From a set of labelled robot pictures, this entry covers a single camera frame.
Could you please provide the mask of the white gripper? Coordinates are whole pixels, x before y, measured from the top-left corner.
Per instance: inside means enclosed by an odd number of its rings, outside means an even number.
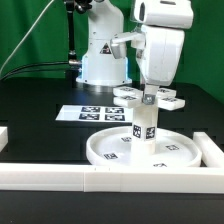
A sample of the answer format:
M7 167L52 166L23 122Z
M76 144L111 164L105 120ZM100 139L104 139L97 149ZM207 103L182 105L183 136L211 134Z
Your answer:
M185 29L193 22L190 0L133 0L131 19L137 27L110 41L116 59L126 56L126 43L136 49L136 62L145 82L143 103L153 105L158 86L169 86L179 63Z

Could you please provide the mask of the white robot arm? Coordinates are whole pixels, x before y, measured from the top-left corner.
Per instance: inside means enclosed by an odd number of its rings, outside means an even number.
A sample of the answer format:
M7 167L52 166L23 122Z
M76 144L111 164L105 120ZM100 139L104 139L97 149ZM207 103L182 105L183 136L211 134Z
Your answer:
M192 26L190 0L133 0L131 32L110 0L93 0L88 11L88 50L79 80L92 86L119 86L127 82L126 43L136 49L136 62L145 84L143 102L155 103L158 88L172 83L185 33Z

